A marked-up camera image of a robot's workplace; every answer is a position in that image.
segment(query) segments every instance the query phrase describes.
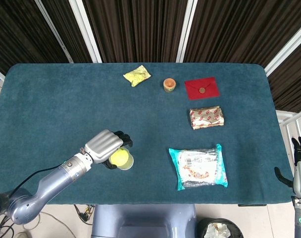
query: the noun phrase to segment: blue table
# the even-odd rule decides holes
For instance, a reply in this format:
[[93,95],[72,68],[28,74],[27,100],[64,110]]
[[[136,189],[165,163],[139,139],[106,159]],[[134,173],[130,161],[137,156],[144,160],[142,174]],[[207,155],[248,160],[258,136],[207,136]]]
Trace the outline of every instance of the blue table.
[[[256,64],[143,63],[151,78],[136,87],[123,74],[140,63],[18,64],[0,94],[0,192],[32,172],[68,159],[101,130],[122,130],[134,142],[128,171],[92,169],[52,203],[280,203],[291,178],[264,69]],[[214,76],[220,97],[189,101],[184,81]],[[163,90],[165,78],[177,87]],[[190,108],[220,105],[225,125],[193,130]],[[228,188],[177,191],[168,148],[223,149]],[[37,175],[24,185],[35,192]]]

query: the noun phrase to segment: robotic arm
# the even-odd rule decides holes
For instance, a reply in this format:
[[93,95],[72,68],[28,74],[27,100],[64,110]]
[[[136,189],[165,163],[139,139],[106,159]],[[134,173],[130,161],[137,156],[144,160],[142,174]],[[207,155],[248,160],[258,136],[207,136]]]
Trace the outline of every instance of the robotic arm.
[[0,215],[6,214],[18,225],[32,221],[50,200],[89,171],[91,164],[103,163],[109,169],[116,169],[117,166],[112,165],[108,159],[118,148],[125,145],[132,147],[133,142],[123,132],[100,132],[85,145],[82,153],[74,155],[42,178],[35,195],[25,189],[15,189],[9,194],[1,193]]
[[295,238],[301,238],[301,137],[299,142],[292,138],[295,148],[295,175],[294,181],[283,177],[279,168],[275,167],[275,175],[277,179],[294,190],[296,196],[292,196],[295,207]]

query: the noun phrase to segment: snack package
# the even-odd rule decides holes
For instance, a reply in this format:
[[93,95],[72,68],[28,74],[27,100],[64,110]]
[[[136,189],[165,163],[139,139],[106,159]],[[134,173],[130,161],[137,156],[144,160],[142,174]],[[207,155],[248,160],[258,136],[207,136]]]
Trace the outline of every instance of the snack package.
[[203,185],[228,186],[220,144],[216,144],[216,148],[213,149],[174,150],[169,148],[169,153],[176,167],[178,191]]
[[224,125],[224,116],[219,106],[190,109],[189,116],[193,130]]
[[148,71],[145,69],[145,67],[141,65],[140,67],[134,69],[131,72],[126,73],[123,76],[124,76],[124,78],[126,78],[128,81],[131,82],[132,87],[135,87],[139,83],[148,79],[151,75],[150,75],[150,73],[148,73]]

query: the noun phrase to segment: dark curtain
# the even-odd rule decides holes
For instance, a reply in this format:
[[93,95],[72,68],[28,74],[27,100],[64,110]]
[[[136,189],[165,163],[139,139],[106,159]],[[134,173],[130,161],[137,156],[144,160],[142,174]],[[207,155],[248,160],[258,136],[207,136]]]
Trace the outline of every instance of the dark curtain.
[[103,62],[175,62],[187,0],[84,0]]
[[301,27],[301,0],[199,0],[185,62],[263,67]]
[[268,77],[276,109],[301,111],[301,45]]
[[34,0],[0,0],[0,72],[16,63],[68,62]]
[[92,63],[86,43],[68,0],[42,0],[75,63]]

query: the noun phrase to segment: gold coin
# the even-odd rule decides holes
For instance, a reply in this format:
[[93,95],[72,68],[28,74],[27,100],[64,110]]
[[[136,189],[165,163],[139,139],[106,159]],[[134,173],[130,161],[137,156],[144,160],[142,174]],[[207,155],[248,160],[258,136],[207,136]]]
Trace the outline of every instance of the gold coin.
[[199,89],[199,92],[200,92],[200,93],[205,93],[205,88],[200,88],[200,89]]

